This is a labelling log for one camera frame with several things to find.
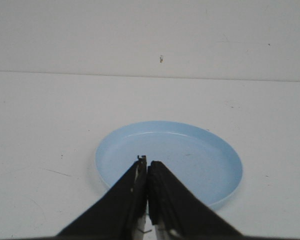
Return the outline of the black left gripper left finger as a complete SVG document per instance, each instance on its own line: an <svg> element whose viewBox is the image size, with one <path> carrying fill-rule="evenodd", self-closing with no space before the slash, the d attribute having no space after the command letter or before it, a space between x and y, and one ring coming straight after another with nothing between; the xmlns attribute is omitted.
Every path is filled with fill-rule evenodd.
<svg viewBox="0 0 300 240"><path fill-rule="evenodd" d="M147 159L132 166L94 205L57 234L58 237L142 237L146 223Z"/></svg>

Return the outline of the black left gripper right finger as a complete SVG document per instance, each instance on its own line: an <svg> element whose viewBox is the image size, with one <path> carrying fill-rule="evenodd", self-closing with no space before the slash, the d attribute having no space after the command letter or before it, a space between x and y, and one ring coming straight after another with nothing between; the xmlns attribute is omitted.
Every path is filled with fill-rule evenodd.
<svg viewBox="0 0 300 240"><path fill-rule="evenodd" d="M148 212L157 237L241 237L161 162L147 172Z"/></svg>

